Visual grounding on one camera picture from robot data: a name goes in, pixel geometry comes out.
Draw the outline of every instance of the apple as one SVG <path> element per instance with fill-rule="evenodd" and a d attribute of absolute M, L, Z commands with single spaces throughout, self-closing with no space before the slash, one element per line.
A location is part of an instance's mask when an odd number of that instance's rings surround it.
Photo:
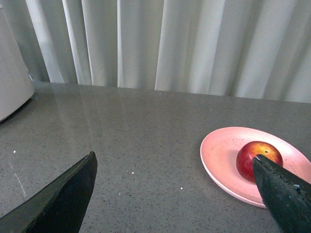
<path fill-rule="evenodd" d="M 237 169 L 239 174 L 246 180 L 255 183 L 253 173 L 253 158 L 258 154 L 266 156 L 268 159 L 283 166 L 283 159 L 280 152 L 267 142 L 252 141 L 244 145 L 237 156 Z"/>

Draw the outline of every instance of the countertop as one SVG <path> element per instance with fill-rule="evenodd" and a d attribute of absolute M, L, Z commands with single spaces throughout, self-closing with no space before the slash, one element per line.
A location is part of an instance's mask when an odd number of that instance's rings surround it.
<path fill-rule="evenodd" d="M 224 127 L 273 134 L 311 159 L 311 104 L 35 82 L 0 123 L 0 216 L 90 151 L 98 172 L 81 233 L 276 233 L 269 211 L 223 191 L 200 145 Z"/>

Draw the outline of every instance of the curtain fold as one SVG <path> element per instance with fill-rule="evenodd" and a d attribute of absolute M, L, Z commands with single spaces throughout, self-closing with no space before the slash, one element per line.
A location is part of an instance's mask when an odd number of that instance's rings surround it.
<path fill-rule="evenodd" d="M 0 0 L 35 80 L 311 102 L 309 0 Z"/>

